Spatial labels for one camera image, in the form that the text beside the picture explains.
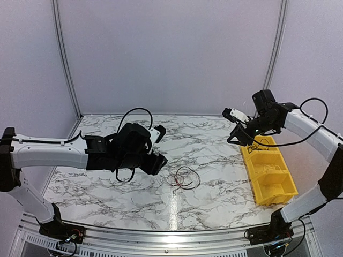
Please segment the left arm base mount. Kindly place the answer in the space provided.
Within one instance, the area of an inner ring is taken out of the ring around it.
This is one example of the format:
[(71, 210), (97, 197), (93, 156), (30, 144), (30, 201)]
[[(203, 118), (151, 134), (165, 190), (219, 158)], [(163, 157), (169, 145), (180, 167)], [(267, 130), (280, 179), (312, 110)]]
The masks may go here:
[(36, 220), (40, 226), (39, 233), (60, 240), (66, 240), (72, 235), (76, 235), (74, 241), (77, 244), (81, 244), (83, 242), (86, 229), (80, 225), (64, 223), (61, 219), (59, 208), (54, 203), (51, 205), (54, 211), (53, 219), (46, 223), (41, 223)]

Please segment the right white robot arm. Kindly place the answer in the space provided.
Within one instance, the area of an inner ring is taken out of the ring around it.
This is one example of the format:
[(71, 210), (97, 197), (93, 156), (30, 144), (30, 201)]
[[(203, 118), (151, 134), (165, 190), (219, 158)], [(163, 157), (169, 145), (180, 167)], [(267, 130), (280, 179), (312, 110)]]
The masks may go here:
[(308, 143), (329, 164), (316, 186), (275, 212), (265, 234), (276, 240), (286, 232), (286, 223), (324, 207), (342, 195), (342, 136), (305, 113), (301, 106), (277, 102), (269, 89), (258, 91), (252, 99), (258, 113), (256, 118), (234, 108), (226, 108), (222, 112), (225, 119), (236, 125), (228, 143), (249, 146), (258, 135), (269, 131), (279, 134), (282, 129), (287, 129), (301, 138), (298, 143)]

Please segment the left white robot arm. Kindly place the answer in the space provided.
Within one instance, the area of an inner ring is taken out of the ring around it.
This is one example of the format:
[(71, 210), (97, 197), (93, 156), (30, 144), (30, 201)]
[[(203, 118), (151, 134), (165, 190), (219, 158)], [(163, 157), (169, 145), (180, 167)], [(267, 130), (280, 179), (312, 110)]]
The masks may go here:
[(70, 167), (108, 170), (140, 169), (155, 176), (167, 159), (153, 152), (166, 134), (159, 125), (146, 129), (126, 123), (117, 133), (105, 137), (78, 134), (72, 139), (32, 138), (8, 127), (1, 138), (1, 192), (15, 198), (56, 238), (64, 238), (67, 225), (60, 221), (58, 208), (46, 200), (21, 174), (27, 167)]

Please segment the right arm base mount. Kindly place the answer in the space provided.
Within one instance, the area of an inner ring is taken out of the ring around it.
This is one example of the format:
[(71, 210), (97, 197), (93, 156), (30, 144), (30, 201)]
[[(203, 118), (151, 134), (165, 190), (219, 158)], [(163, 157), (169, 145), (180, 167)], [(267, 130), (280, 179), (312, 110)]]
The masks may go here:
[(271, 220), (268, 225), (248, 228), (244, 233), (244, 237), (249, 240), (251, 245), (269, 243), (289, 238), (293, 235), (292, 223), (284, 220), (281, 209), (271, 214)]

